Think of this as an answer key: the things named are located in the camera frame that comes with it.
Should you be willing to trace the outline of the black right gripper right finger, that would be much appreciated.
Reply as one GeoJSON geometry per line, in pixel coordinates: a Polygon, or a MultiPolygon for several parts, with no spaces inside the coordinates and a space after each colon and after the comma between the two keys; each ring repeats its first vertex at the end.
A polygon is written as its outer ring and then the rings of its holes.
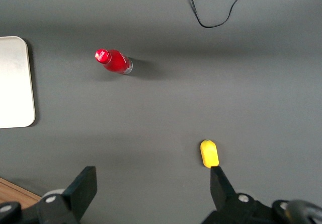
{"type": "Polygon", "coordinates": [[[221,167],[210,169],[210,192],[216,210],[203,223],[274,223],[272,209],[235,192],[221,167]]]}

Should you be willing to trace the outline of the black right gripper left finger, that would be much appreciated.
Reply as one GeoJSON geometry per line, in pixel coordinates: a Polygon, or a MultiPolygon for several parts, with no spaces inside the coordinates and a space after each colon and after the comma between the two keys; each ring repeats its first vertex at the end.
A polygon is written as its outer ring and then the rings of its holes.
{"type": "Polygon", "coordinates": [[[37,203],[39,223],[80,223],[96,193],[96,167],[85,167],[66,189],[50,191],[37,203]]]}

